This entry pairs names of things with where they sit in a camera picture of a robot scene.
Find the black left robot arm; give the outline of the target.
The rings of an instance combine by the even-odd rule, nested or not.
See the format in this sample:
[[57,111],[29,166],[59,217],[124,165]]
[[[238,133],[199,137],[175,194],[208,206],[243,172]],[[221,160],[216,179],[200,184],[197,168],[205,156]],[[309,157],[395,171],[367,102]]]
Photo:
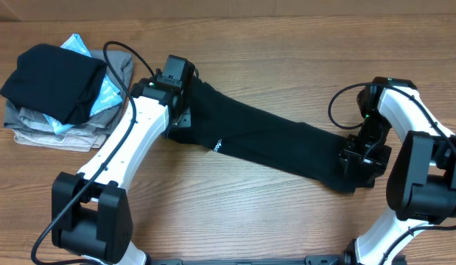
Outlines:
[[54,246],[78,255],[79,264],[150,264],[132,242],[127,198],[154,141],[187,120],[189,81],[142,79],[104,146],[76,174],[61,172],[52,185]]

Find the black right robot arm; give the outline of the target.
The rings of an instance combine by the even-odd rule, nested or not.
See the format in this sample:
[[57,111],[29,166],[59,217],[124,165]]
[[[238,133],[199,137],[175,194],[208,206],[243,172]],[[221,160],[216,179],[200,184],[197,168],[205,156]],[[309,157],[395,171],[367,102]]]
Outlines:
[[385,172],[394,130],[402,146],[386,187],[387,208],[363,235],[351,241],[336,264],[405,264],[399,253],[426,230],[456,218],[456,135],[440,123],[407,79],[376,77],[359,84],[364,118],[339,154],[344,175],[372,181]]

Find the black t-shirt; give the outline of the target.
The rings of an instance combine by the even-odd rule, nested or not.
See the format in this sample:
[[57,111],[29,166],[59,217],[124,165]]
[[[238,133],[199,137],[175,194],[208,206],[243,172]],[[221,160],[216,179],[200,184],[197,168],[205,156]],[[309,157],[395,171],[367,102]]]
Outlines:
[[343,136],[238,102],[196,77],[189,105],[191,125],[171,130],[173,141],[318,180],[343,194],[373,186],[345,177],[339,158]]

